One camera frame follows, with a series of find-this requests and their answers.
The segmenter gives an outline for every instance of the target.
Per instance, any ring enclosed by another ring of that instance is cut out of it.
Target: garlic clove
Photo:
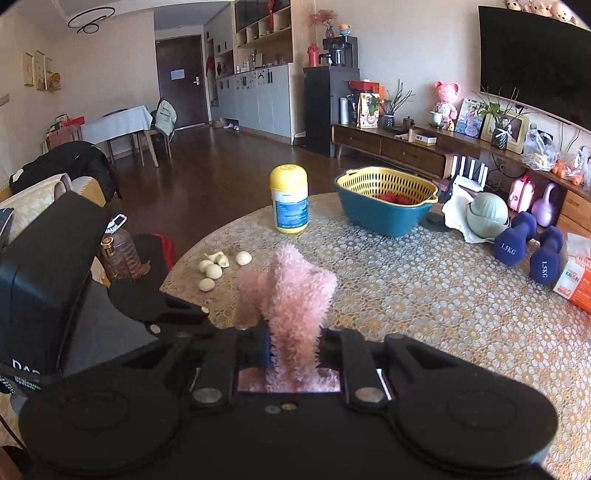
[[[223,252],[217,252],[214,253],[213,255],[205,255],[205,258],[207,258],[211,263],[215,263],[216,262],[216,258],[219,257],[220,255],[223,255]]]
[[[230,261],[225,255],[218,255],[216,258],[216,263],[222,268],[228,268],[230,266]]]
[[[208,292],[212,291],[216,286],[216,283],[211,278],[204,278],[199,282],[199,290]]]
[[[216,264],[208,265],[205,269],[205,275],[207,278],[211,278],[212,280],[217,280],[223,274],[222,267]]]
[[[248,252],[240,252],[236,255],[236,263],[243,267],[244,265],[248,265],[252,261],[252,255]]]
[[[203,260],[200,264],[199,264],[199,271],[201,273],[205,273],[205,269],[208,267],[208,265],[213,265],[213,262],[211,260]]]

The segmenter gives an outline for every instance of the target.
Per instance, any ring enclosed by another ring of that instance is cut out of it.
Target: plastic bag
[[[550,171],[556,163],[557,150],[549,137],[532,128],[527,132],[521,161],[532,170]]]
[[[556,160],[552,173],[561,179],[570,180],[573,185],[578,187],[583,183],[588,159],[589,149],[587,147],[581,148],[576,154],[561,153],[560,158]]]

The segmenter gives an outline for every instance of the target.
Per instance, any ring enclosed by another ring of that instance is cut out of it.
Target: red thermos
[[[320,66],[320,62],[319,62],[319,50],[318,47],[314,44],[310,45],[308,47],[308,65],[310,67],[319,67]]]

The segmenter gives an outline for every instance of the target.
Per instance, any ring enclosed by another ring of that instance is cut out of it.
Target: black refrigerator
[[[335,156],[330,126],[340,121],[340,98],[351,94],[350,80],[359,80],[359,69],[335,66],[304,69],[308,150],[328,157]]]

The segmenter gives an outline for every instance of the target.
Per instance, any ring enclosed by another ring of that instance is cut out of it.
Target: red food
[[[413,202],[406,195],[400,195],[400,194],[396,194],[396,193],[384,193],[383,195],[376,195],[376,198],[378,200],[383,200],[388,203],[394,203],[396,205],[414,205],[415,204],[415,202]]]

